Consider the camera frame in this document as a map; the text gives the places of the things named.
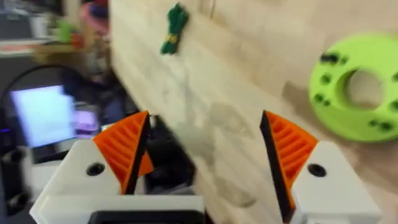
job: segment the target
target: green ring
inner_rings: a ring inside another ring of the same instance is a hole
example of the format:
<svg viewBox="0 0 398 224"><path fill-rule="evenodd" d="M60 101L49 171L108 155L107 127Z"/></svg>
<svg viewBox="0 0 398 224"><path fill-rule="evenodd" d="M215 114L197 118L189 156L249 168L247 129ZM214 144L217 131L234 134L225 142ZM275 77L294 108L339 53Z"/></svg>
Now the green ring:
<svg viewBox="0 0 398 224"><path fill-rule="evenodd" d="M336 134L355 141L398 138L398 37L356 35L336 43L325 54L338 55L339 61L319 61L311 76L309 98L320 121ZM359 69L382 81L384 99L376 109L357 107L346 98L346 84Z"/></svg>

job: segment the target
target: computer monitor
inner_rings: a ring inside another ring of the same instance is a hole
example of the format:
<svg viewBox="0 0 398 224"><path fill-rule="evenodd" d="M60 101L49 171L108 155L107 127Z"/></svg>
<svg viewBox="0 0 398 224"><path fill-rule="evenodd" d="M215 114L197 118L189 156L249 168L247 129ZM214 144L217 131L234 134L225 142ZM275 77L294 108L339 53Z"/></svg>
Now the computer monitor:
<svg viewBox="0 0 398 224"><path fill-rule="evenodd" d="M75 137L73 98L63 86L47 86L11 92L29 147L40 147Z"/></svg>

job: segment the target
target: red object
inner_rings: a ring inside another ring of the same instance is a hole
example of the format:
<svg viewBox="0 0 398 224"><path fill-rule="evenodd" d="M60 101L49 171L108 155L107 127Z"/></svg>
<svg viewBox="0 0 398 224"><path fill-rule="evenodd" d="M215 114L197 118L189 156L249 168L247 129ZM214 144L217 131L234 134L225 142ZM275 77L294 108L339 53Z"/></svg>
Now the red object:
<svg viewBox="0 0 398 224"><path fill-rule="evenodd" d="M108 6L108 0L96 0L95 3L96 3L98 6L103 6L103 7Z"/></svg>
<svg viewBox="0 0 398 224"><path fill-rule="evenodd" d="M71 42L77 49L82 49L84 47L83 36L81 34L72 34Z"/></svg>

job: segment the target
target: wood grain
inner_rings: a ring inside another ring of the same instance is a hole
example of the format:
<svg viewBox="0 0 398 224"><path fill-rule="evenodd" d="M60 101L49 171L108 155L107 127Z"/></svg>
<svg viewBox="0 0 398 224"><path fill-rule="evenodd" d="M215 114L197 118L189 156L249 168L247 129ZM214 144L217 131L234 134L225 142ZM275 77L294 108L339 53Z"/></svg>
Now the wood grain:
<svg viewBox="0 0 398 224"><path fill-rule="evenodd" d="M175 1L111 1L113 66L138 105L160 114L185 146L198 167L196 191L216 222L281 223L259 132L262 111L271 110L337 142L383 209L382 222L397 223L396 143L335 136L314 117L306 91L313 65L335 40L396 28L387 22L396 21L396 2L180 2L191 15L180 51L161 56Z"/></svg>

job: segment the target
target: green wire bundle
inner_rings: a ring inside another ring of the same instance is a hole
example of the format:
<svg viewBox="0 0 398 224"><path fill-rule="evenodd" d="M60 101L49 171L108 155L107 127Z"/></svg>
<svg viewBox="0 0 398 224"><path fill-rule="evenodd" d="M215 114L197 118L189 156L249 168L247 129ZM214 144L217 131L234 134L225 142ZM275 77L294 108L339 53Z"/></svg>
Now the green wire bundle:
<svg viewBox="0 0 398 224"><path fill-rule="evenodd" d="M163 43L160 52L162 54L175 54L177 52L178 43L180 42L180 36L185 24L188 22L188 12L180 5L176 4L169 13L169 34L167 35L166 41Z"/></svg>

